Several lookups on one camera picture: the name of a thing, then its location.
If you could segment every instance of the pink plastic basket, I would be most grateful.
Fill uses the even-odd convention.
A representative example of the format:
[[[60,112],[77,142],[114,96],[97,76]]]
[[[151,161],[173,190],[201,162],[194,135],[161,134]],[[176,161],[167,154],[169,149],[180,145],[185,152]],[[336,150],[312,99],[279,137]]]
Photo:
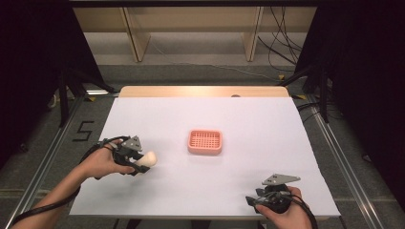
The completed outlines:
[[[192,130],[188,137],[188,152],[217,155],[223,148],[223,135],[213,130]]]

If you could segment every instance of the white table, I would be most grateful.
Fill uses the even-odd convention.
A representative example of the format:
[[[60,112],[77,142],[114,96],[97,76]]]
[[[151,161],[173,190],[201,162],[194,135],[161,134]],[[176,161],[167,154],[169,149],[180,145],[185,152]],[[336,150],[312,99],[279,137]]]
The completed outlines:
[[[223,133],[217,156],[187,151],[192,129]],[[100,139],[138,135],[158,163],[144,175],[88,179],[71,215],[137,219],[262,219],[245,196],[273,173],[291,183],[318,218],[338,217],[290,97],[120,97]]]

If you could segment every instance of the white ball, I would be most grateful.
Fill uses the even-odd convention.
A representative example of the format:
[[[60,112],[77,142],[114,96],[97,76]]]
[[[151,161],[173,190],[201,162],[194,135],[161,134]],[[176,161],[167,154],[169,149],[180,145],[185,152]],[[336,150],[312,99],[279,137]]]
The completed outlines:
[[[152,167],[158,162],[158,158],[156,157],[155,153],[153,151],[149,151],[146,153],[141,159],[135,161],[135,164],[138,166],[146,166],[146,167]]]

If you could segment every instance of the black cable wire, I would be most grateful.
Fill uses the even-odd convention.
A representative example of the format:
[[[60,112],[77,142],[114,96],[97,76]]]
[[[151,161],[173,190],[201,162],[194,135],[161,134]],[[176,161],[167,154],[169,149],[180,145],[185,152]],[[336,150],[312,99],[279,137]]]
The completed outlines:
[[[113,229],[117,229],[118,223],[119,223],[119,219],[116,219],[116,221],[114,222],[114,225],[113,225]]]
[[[278,34],[280,33],[280,31],[281,31],[281,27],[279,27],[279,30],[277,31],[276,37],[278,36]],[[274,51],[274,50],[272,49],[272,47],[273,47],[275,41],[276,41],[276,39],[274,39],[273,42],[271,42],[271,45],[270,45],[270,46],[267,46],[267,47],[268,47],[268,54],[267,54],[268,63],[269,63],[270,66],[271,66],[273,69],[275,69],[275,70],[278,70],[278,71],[285,71],[285,72],[294,72],[294,71],[288,71],[288,70],[278,69],[278,68],[274,67],[274,66],[271,64],[270,53],[271,53],[271,51]]]
[[[304,109],[315,106],[315,105],[319,105],[319,102],[310,102],[310,103],[299,105],[299,106],[297,106],[297,110],[298,110],[298,112],[301,112]]]
[[[282,21],[281,23],[279,23],[279,20],[277,19],[273,7],[270,7],[271,13],[273,14],[274,20],[276,21],[277,27],[279,28],[279,30],[277,31],[276,37],[278,36],[279,33],[281,33],[284,38],[286,39],[286,42],[288,43],[288,48],[289,48],[289,52],[292,56],[292,59],[294,60],[295,64],[296,64],[296,59],[298,59],[297,55],[295,54],[295,52],[293,51],[293,49],[291,48],[292,46],[289,44],[289,37],[287,35],[287,26],[286,26],[286,20],[285,20],[285,15],[286,15],[286,7],[282,7]]]
[[[311,114],[310,116],[308,116],[306,119],[303,120],[303,123],[305,123],[306,121],[308,121],[308,119],[310,119],[311,117],[315,116],[316,114],[319,114],[320,112],[316,112],[314,114]]]
[[[276,35],[274,35],[274,32],[272,32],[271,33],[272,35],[273,35],[273,37],[274,37],[274,39],[276,39],[276,41],[278,41],[280,44],[282,44],[283,46],[286,46],[286,47],[288,47],[288,44],[286,44],[286,43],[284,43],[283,41],[281,41]],[[294,50],[296,50],[296,51],[298,51],[298,52],[300,52],[301,50],[302,50],[302,48],[301,47],[291,47],[292,49],[294,49]]]
[[[340,223],[341,223],[342,226],[343,226],[343,229],[347,229],[348,227],[346,226],[346,222],[343,220],[343,217],[340,216],[339,219],[340,219]]]
[[[79,164],[83,160],[85,160],[90,154],[92,154],[94,151],[96,151],[99,148],[102,148],[104,146],[104,144],[112,142],[112,141],[117,140],[117,139],[128,139],[128,138],[129,138],[128,136],[117,136],[117,137],[114,137],[114,138],[111,138],[111,139],[103,140],[102,142],[92,146],[86,152],[86,154],[84,154],[84,156],[81,158]],[[76,189],[76,191],[74,193],[72,193],[70,196],[68,196],[68,197],[66,197],[66,198],[64,198],[64,199],[62,199],[62,200],[60,200],[60,201],[58,201],[56,203],[52,203],[52,204],[48,204],[48,205],[45,205],[45,206],[42,206],[42,207],[34,208],[34,209],[31,209],[31,210],[29,210],[27,212],[24,212],[24,213],[18,215],[17,217],[14,218],[11,225],[14,225],[15,223],[21,221],[22,219],[32,217],[34,215],[37,215],[37,214],[40,214],[40,213],[43,213],[43,212],[51,211],[53,209],[56,209],[56,208],[59,208],[61,206],[64,206],[64,205],[68,204],[70,201],[72,201],[78,195],[78,193],[80,192],[80,187],[81,186],[79,186]]]
[[[291,195],[291,197],[286,196],[286,195],[281,195],[281,197],[288,199],[288,200],[296,203],[298,206],[300,206],[307,213],[307,215],[309,217],[310,225],[312,226],[312,229],[318,229],[318,224],[316,222],[315,216],[313,215],[311,210],[308,208],[307,204],[300,197],[295,196],[295,195]]]
[[[295,65],[295,63],[294,63],[292,60],[288,59],[285,55],[283,55],[283,54],[281,54],[281,53],[275,51],[275,50],[274,50],[273,48],[271,48],[268,44],[266,44],[266,43],[262,40],[262,38],[260,38],[260,36],[258,36],[258,38],[259,38],[259,40],[260,40],[269,50],[271,50],[272,52],[276,52],[278,55],[280,55],[281,57],[283,57],[286,61],[288,61],[289,63]]]
[[[16,218],[14,218],[14,220],[12,221],[12,225],[21,221],[22,219],[32,217],[34,215],[37,215],[37,214],[40,214],[43,212],[51,211],[52,209],[56,209],[58,207],[68,204],[70,201],[72,201],[72,199],[74,199],[77,196],[78,192],[80,192],[80,187],[78,187],[76,189],[76,191],[74,193],[72,193],[70,196],[68,196],[67,198],[64,198],[56,203],[45,205],[45,206],[42,206],[39,208],[34,208],[25,213],[22,213],[22,214],[18,215]]]
[[[267,60],[268,60],[268,63],[270,64],[271,68],[273,68],[273,69],[275,69],[275,70],[277,70],[277,71],[281,71],[281,72],[291,72],[291,73],[294,72],[294,70],[283,70],[283,69],[279,69],[279,68],[275,67],[273,64],[271,64],[271,61],[270,61],[270,50],[268,50]]]

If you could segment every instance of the metal rail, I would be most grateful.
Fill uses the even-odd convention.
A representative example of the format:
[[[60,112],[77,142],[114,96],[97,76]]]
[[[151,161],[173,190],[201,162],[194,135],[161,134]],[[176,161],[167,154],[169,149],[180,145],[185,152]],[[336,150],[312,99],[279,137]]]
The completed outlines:
[[[316,99],[312,95],[308,95],[309,102],[315,102]],[[385,228],[382,220],[375,211],[373,203],[370,201],[366,191],[359,182],[356,174],[354,173],[349,161],[347,160],[342,148],[339,145],[332,129],[328,123],[325,123],[317,108],[312,107],[312,112],[315,119],[324,135],[326,141],[330,146],[330,150],[343,174],[344,179],[352,191],[353,197],[358,204],[358,207],[363,214],[363,217],[370,228],[380,229]]]
[[[33,176],[29,186],[25,190],[23,197],[20,199],[14,211],[11,213],[11,218],[9,219],[5,227],[6,229],[11,228],[12,221],[16,216],[24,213],[25,211],[29,210],[32,207],[36,193],[40,185],[42,184],[45,176],[47,175],[49,169],[51,168],[56,153],[58,152],[60,145],[72,124],[72,120],[75,116],[75,113],[78,107],[83,102],[83,99],[84,99],[83,97],[75,98],[74,104],[72,105],[72,108],[70,110],[71,115],[69,116],[66,124],[63,127],[60,127],[59,130],[57,131],[50,148],[48,149],[47,153],[42,159],[41,164],[36,170],[35,175]]]

